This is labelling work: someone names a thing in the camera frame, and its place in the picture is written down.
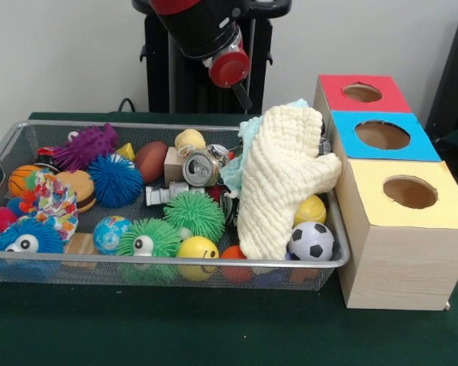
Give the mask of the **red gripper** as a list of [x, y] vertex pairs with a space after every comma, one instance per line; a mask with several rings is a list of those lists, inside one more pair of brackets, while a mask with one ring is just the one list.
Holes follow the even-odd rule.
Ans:
[[250, 59], [244, 50], [230, 51], [217, 56], [209, 67], [209, 77], [219, 88], [231, 88], [244, 111], [253, 103], [241, 80], [250, 73]]

